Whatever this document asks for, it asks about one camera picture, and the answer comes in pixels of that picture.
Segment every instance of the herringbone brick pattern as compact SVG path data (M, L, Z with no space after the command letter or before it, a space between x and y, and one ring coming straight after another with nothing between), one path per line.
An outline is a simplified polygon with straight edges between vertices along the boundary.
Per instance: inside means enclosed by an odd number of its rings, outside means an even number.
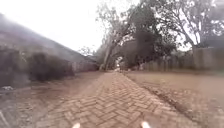
M39 113L42 115L36 116L27 128L72 128L76 123L81 128L140 128L142 121L152 128L200 127L157 96L114 72L101 75L79 95L70 93L63 101Z

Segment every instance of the shrub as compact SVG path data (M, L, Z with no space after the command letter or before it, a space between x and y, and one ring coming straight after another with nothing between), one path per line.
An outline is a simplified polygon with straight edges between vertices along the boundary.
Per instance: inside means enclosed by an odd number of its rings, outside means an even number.
M36 53L28 57L27 62L31 80L46 81L74 75L72 65L55 56Z
M19 51L0 47L0 86L11 86L17 74L25 72Z

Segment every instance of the tree canopy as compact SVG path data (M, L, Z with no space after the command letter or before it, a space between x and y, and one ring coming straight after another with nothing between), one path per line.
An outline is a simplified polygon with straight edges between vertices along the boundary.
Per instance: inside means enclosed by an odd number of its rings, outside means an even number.
M179 44L196 45L223 35L224 17L218 0L141 0L125 12L106 4L98 8L105 28L104 66L117 45L137 41L136 62L169 55Z

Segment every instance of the paving brick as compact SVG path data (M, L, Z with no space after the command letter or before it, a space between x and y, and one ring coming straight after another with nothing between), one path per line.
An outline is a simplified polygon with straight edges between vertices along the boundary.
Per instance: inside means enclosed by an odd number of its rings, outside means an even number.
M116 115L117 115L117 114L115 114L114 112L110 112L110 113L105 114L104 116L102 116L102 119L104 119L104 120L109 120L109 119L115 117Z
M89 116L89 120L94 124L99 124L102 122L102 120L95 115Z
M130 119L134 121L134 120L136 120L140 115L141 115L141 112L135 111L134 113L131 114Z
M49 110L42 119L29 126L71 128L72 124L80 123L81 128L140 128L145 117L151 117L152 124L167 124L158 128L198 128L197 124L122 74L104 73L90 84L77 96L68 93L72 89L64 89L66 101L61 104L47 101L52 107L46 109Z
M116 113L118 113L119 115L125 116L125 117L127 117L129 115L129 113L127 113L123 110L117 110Z
M105 112L105 113L108 113L108 112L111 112L111 111L113 111L113 110L115 110L116 108L114 107L114 106L110 106L110 107L107 107L107 108L105 108L103 111Z
M91 110L93 113L95 113L98 117L104 115L104 113L98 109L92 109Z
M88 116L88 115L91 115L91 113L89 111L83 111L81 113L76 114L75 117L81 118L81 117Z
M114 119L105 121L104 123L99 125L99 128L112 128L117 123Z
M147 108L148 107L147 105L141 104L141 103L135 103L134 105L137 106L137 107L142 107L142 108Z
M125 117L120 116L120 115L118 115L118 116L116 117L116 119L117 119L118 121L120 121L120 122L126 124L126 125L128 125L128 124L130 123L130 120L129 120L128 118L125 118Z

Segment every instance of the bright sky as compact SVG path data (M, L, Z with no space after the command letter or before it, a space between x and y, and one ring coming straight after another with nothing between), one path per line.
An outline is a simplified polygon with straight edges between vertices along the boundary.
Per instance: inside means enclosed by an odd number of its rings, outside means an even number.
M107 1L123 11L131 0ZM97 49L103 37L103 29L95 21L100 2L102 0L0 0L0 13L71 49L83 46Z

